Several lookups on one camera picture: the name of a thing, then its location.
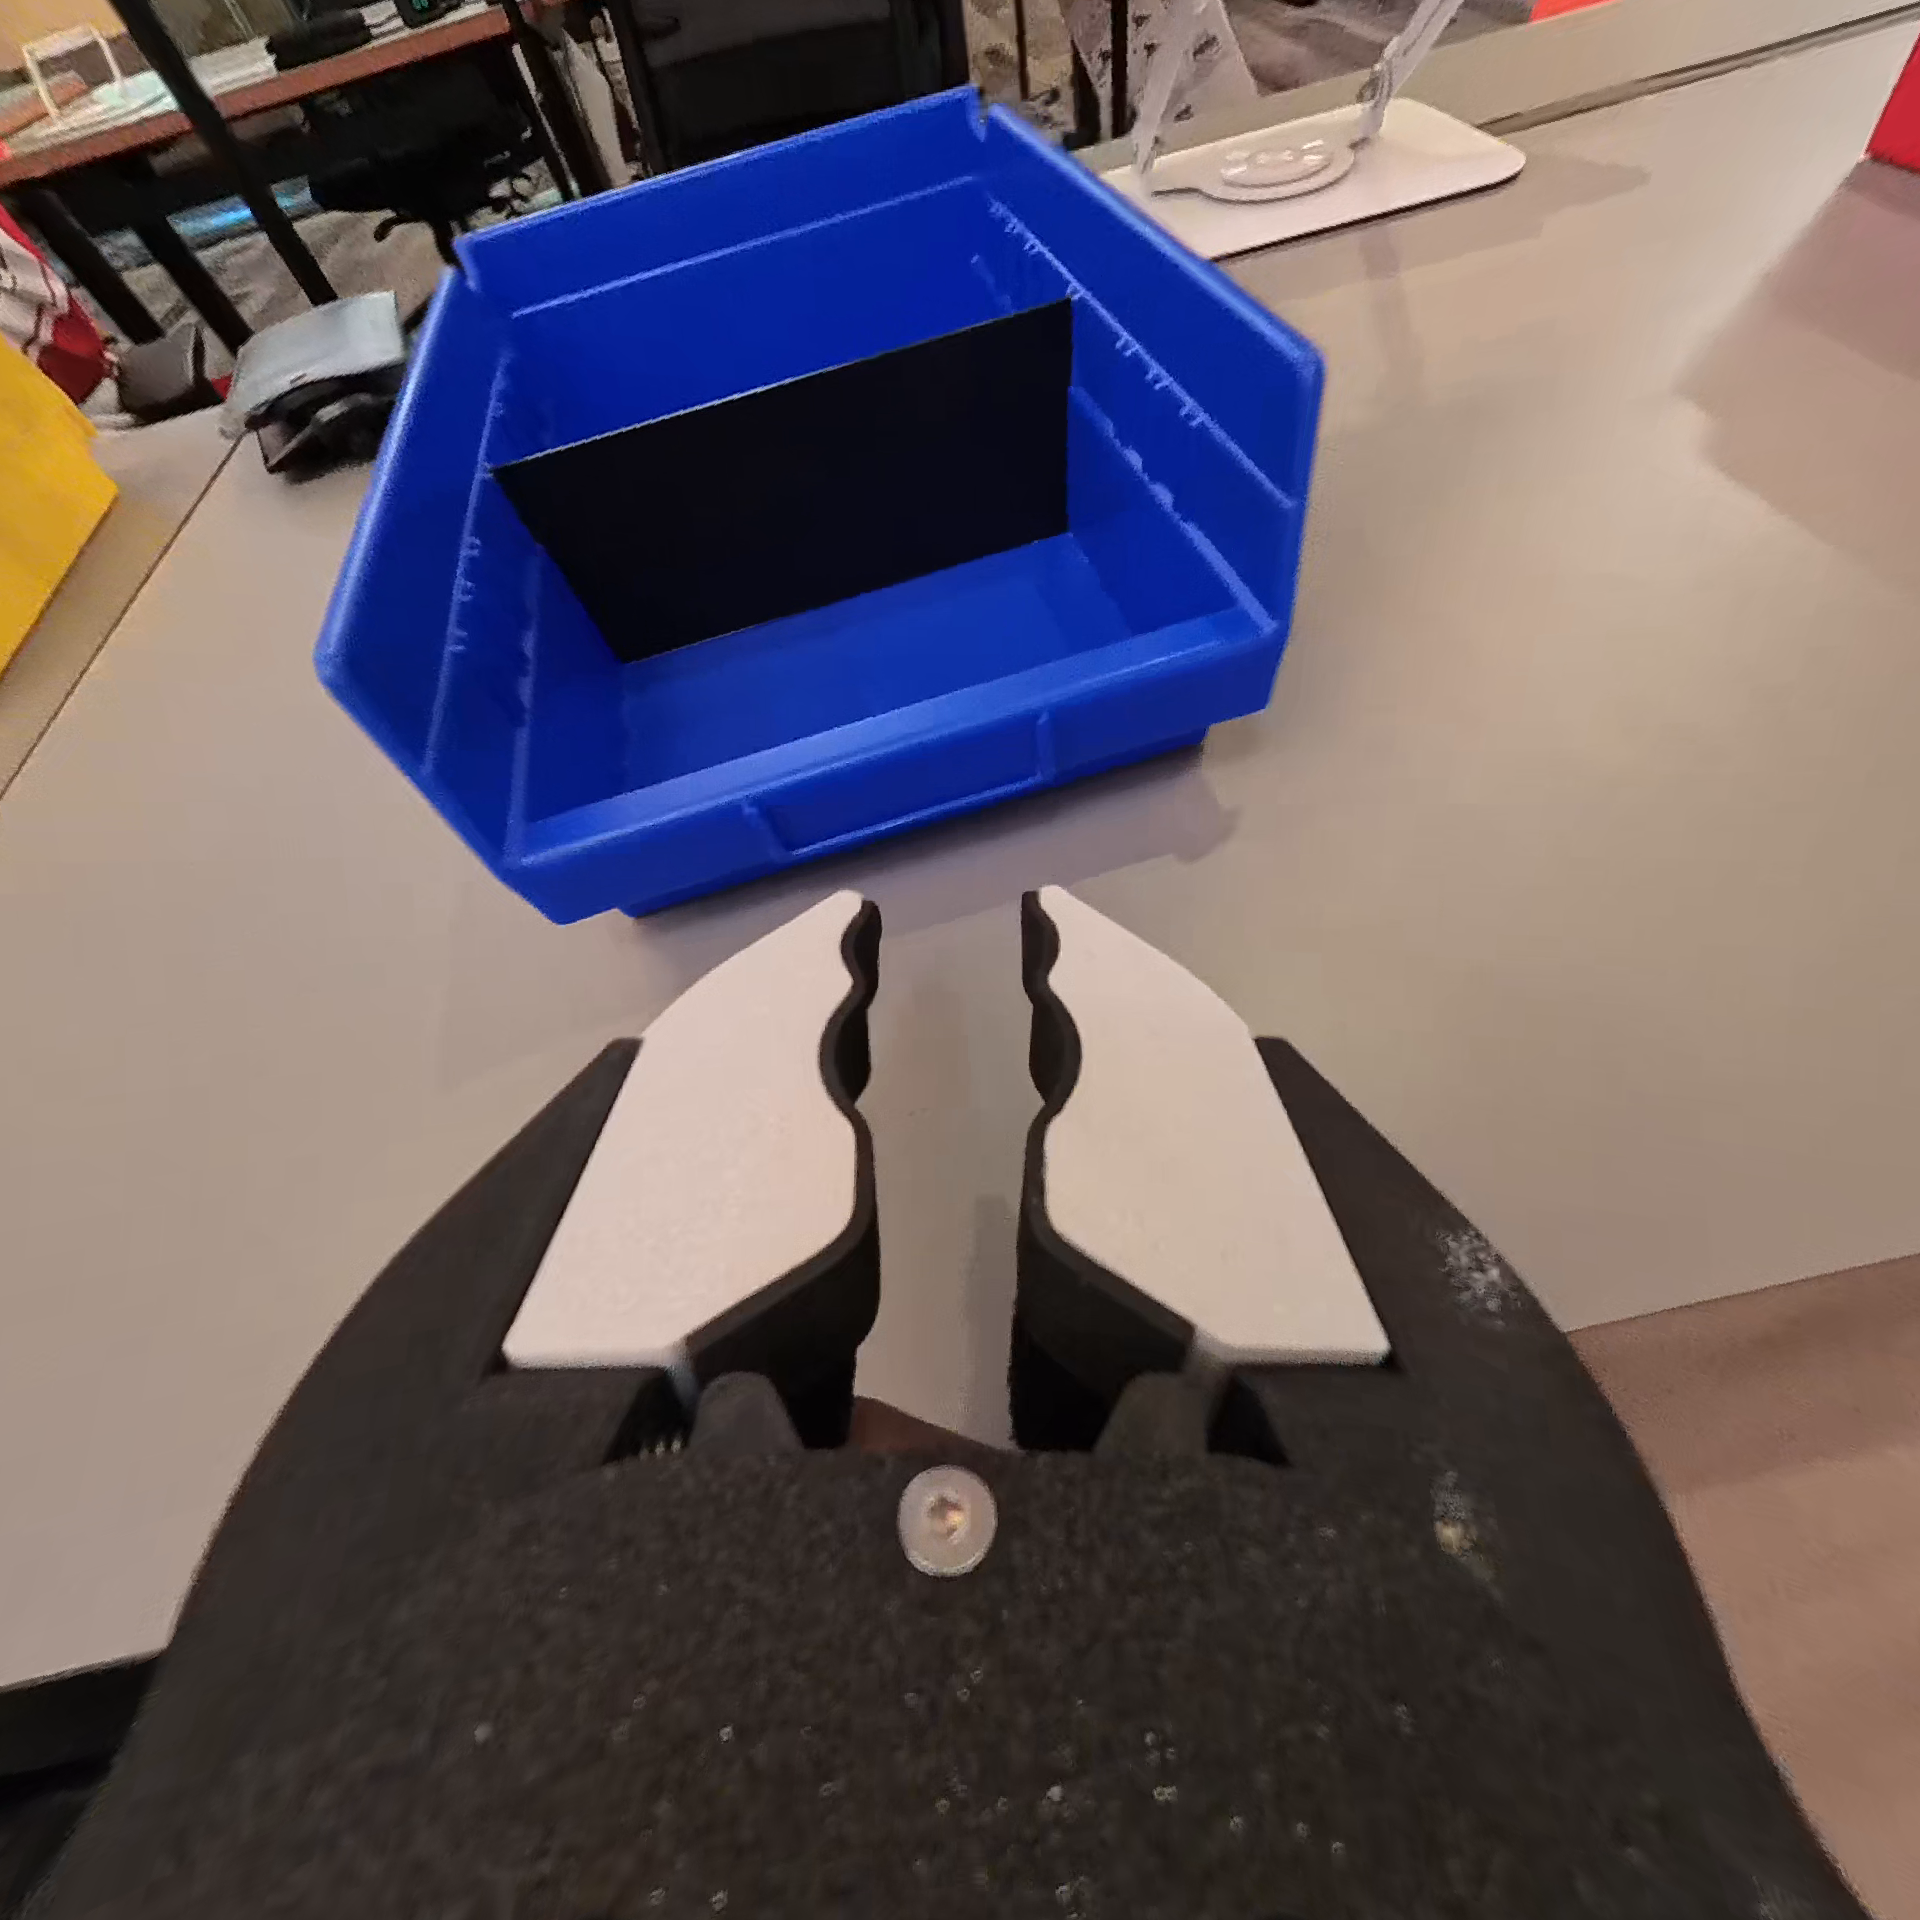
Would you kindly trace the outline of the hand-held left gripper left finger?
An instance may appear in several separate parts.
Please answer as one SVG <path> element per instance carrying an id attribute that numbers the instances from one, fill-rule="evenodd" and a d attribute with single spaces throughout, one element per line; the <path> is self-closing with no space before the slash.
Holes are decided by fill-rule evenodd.
<path id="1" fill-rule="evenodd" d="M 857 1114 L 879 937 L 871 901 L 832 893 L 648 1024 L 503 1336 L 513 1368 L 851 1385 L 880 1294 Z"/>

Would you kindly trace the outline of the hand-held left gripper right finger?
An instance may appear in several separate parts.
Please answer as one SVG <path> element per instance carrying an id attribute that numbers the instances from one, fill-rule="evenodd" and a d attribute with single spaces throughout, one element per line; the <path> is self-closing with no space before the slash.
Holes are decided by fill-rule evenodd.
<path id="1" fill-rule="evenodd" d="M 1388 1330 L 1248 1022 L 1058 884 L 1022 898 L 1015 1324 L 1079 1390 L 1379 1367 Z"/>

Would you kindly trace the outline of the blue storage bin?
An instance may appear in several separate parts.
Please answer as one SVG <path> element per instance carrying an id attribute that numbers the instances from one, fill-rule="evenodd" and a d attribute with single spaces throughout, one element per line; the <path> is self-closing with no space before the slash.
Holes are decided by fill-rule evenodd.
<path id="1" fill-rule="evenodd" d="M 321 681 L 522 901 L 652 913 L 1267 705 L 1323 359 L 970 89 L 460 241 Z M 1065 534 L 618 661 L 496 463 L 1073 301 Z"/>

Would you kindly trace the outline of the grey desk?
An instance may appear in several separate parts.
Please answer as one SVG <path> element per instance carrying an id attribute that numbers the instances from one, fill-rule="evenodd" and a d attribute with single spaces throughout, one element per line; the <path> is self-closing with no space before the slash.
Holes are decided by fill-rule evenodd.
<path id="1" fill-rule="evenodd" d="M 883 911 L 857 1382 L 1006 1434 L 1056 879 L 1571 1328 L 1916 1250 L 1916 20 L 1232 262 L 1328 364 L 1292 640 L 1187 757 L 656 919 L 496 884 L 319 682 L 368 487 L 235 448 L 6 792 L 6 1682 L 166 1644 L 296 1380 L 611 1037 Z"/>

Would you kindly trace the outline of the black bin divider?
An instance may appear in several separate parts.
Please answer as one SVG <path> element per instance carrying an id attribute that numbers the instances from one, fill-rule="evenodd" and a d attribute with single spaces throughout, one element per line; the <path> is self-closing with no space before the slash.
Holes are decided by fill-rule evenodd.
<path id="1" fill-rule="evenodd" d="M 1070 389 L 1056 298 L 491 477 L 632 664 L 1064 537 Z"/>

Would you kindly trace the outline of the yellow bin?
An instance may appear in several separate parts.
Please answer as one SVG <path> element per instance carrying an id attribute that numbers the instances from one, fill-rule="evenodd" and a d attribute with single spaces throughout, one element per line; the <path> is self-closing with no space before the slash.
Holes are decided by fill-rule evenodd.
<path id="1" fill-rule="evenodd" d="M 3 342 L 3 668 L 118 501 L 81 406 Z"/>

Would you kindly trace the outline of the white folding stand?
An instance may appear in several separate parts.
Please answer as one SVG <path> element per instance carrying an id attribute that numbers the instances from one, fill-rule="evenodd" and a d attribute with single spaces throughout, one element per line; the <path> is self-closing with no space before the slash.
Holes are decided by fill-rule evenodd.
<path id="1" fill-rule="evenodd" d="M 1127 161 L 1105 182 L 1188 250 L 1224 261 L 1370 223 L 1504 185 L 1523 153 L 1404 86 L 1463 8 L 1422 1 L 1386 42 L 1354 103 L 1288 124 L 1171 149 L 1162 106 L 1143 106 Z"/>

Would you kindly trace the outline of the black office chair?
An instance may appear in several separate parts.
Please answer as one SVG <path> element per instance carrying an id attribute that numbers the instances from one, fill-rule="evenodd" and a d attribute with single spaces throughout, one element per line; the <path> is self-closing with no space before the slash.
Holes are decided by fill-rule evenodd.
<path id="1" fill-rule="evenodd" d="M 970 82 L 961 1 L 614 1 L 607 14 L 652 175 Z"/>
<path id="2" fill-rule="evenodd" d="M 322 92 L 303 117 L 312 200 L 372 214 L 376 237 L 422 225 L 449 265 L 476 216 L 518 210 L 544 165 L 543 133 L 513 86 L 457 58 Z"/>

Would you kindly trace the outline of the white printed sheet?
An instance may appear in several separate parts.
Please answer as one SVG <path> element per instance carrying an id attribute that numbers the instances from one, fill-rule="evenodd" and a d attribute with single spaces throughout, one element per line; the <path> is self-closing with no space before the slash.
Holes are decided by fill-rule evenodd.
<path id="1" fill-rule="evenodd" d="M 1169 129 L 1257 98 L 1224 1 L 1065 1 L 1064 22 L 1081 146 L 1131 129 L 1150 104 Z"/>

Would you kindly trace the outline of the wooden table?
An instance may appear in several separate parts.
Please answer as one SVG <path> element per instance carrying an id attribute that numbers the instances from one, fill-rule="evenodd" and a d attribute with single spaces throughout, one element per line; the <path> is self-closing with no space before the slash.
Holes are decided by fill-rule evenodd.
<path id="1" fill-rule="evenodd" d="M 118 160 L 156 153 L 169 142 L 195 137 L 206 149 L 220 198 L 241 198 L 267 236 L 281 268 L 303 296 L 324 304 L 339 296 L 294 216 L 279 206 L 264 160 L 254 160 L 238 135 L 241 126 L 265 112 L 290 110 L 328 92 L 344 92 L 403 68 L 454 56 L 468 56 L 499 42 L 523 41 L 532 17 L 519 5 L 465 5 L 441 22 L 419 30 L 396 28 L 385 39 L 350 52 L 290 71 L 267 65 L 265 41 L 230 49 L 238 78 L 211 89 L 203 65 L 187 58 L 172 41 L 154 7 L 132 5 L 128 31 L 144 56 L 156 58 L 161 98 L 143 114 L 84 129 L 57 129 L 25 151 L 6 158 L 6 210 L 14 213 L 32 237 L 54 254 L 60 271 L 74 280 L 108 319 L 120 342 L 147 344 L 162 329 L 135 296 L 122 271 L 98 249 L 97 236 L 66 206 L 57 182 Z"/>

